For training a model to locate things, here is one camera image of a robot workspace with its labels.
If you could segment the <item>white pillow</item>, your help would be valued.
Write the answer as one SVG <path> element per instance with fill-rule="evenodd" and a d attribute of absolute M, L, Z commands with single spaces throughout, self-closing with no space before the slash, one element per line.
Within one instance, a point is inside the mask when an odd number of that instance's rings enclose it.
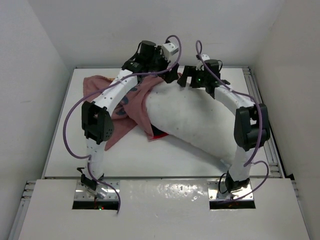
<path fill-rule="evenodd" d="M 235 116 L 205 90 L 162 82 L 145 102 L 150 123 L 221 160 L 234 162 Z"/>

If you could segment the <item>pink patterned pillowcase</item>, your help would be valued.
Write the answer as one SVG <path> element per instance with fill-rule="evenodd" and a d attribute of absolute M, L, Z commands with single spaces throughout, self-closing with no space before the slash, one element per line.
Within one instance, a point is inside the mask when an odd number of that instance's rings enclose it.
<path fill-rule="evenodd" d="M 151 124 L 146 107 L 147 97 L 160 84 L 168 85 L 161 77 L 147 76 L 123 97 L 112 113 L 114 132 L 105 145 L 105 151 L 114 146 L 136 126 L 145 132 L 150 141 L 168 135 L 167 132 Z"/>

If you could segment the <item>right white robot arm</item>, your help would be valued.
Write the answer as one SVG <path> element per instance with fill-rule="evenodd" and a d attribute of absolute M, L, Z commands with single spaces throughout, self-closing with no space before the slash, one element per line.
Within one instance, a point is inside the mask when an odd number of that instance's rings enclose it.
<path fill-rule="evenodd" d="M 185 87 L 191 78 L 191 88 L 204 88 L 214 100 L 222 103 L 235 117 L 233 136 L 236 142 L 234 162 L 226 173 L 228 193 L 248 185 L 250 169 L 259 148 L 270 139 L 268 108 L 247 94 L 235 91 L 231 83 L 220 76 L 218 60 L 207 59 L 196 66 L 185 66 L 177 83 Z"/>

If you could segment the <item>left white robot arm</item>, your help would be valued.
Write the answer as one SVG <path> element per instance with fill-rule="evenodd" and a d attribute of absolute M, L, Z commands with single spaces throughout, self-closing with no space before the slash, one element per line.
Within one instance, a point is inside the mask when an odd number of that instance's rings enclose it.
<path fill-rule="evenodd" d="M 135 54 L 121 67 L 115 80 L 91 102 L 81 106 L 81 126 L 86 138 L 87 164 L 81 174 L 81 183 L 91 192 L 98 188 L 104 177 L 103 161 L 105 145 L 112 137 L 115 127 L 112 114 L 125 95 L 143 77 L 148 75 L 167 76 L 178 63 L 170 66 L 174 55 L 181 55 L 181 43 L 166 40 L 162 45 L 143 40 L 138 44 Z"/>

